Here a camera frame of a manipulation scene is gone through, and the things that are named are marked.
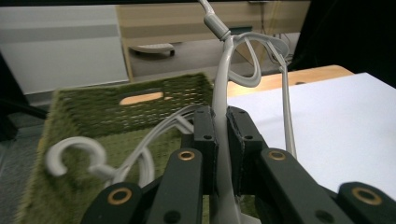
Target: wooden table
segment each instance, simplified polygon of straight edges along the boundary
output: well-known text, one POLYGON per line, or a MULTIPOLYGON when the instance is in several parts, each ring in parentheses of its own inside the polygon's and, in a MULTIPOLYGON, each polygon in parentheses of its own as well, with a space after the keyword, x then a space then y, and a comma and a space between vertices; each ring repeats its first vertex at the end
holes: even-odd
MULTIPOLYGON (((353 75, 352 72, 338 65, 310 68, 295 72, 289 72, 289 85, 293 86, 296 85, 296 83, 316 82, 335 77, 345 77, 351 75, 353 75)), ((262 81, 260 82, 259 86, 255 88, 242 87, 230 81, 228 84, 227 96, 238 96, 257 91, 269 91, 280 88, 281 86, 281 74, 262 77, 262 81)))
MULTIPOLYGON (((299 163, 334 192, 359 181, 396 199, 396 90, 367 73, 351 74, 340 66, 290 73, 291 85, 313 82, 290 89, 299 163)), ((265 91, 280 87, 280 79, 264 77, 267 85, 227 103, 248 112, 269 147, 286 148, 282 91, 265 91)), ((246 93, 230 86, 230 96, 246 93)))

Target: white sheet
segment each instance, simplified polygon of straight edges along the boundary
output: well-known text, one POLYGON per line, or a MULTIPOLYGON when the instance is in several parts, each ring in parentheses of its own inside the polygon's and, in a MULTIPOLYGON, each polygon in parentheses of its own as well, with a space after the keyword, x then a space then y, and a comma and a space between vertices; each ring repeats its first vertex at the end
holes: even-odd
MULTIPOLYGON (((281 89, 231 97, 269 147, 285 148, 281 89)), ((360 181, 396 199, 396 89, 368 74, 290 87, 297 157, 338 192, 360 181)))

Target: plastic hook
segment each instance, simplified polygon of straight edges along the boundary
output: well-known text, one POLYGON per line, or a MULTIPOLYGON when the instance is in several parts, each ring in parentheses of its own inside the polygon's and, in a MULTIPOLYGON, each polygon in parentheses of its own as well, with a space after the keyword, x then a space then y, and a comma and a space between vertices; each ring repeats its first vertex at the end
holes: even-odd
POLYGON ((46 155, 47 169, 52 175, 61 176, 67 173, 62 162, 62 154, 68 147, 76 147, 90 155, 88 172, 108 180, 114 177, 116 169, 106 165, 106 151, 97 141, 88 137, 70 137, 52 146, 46 155))

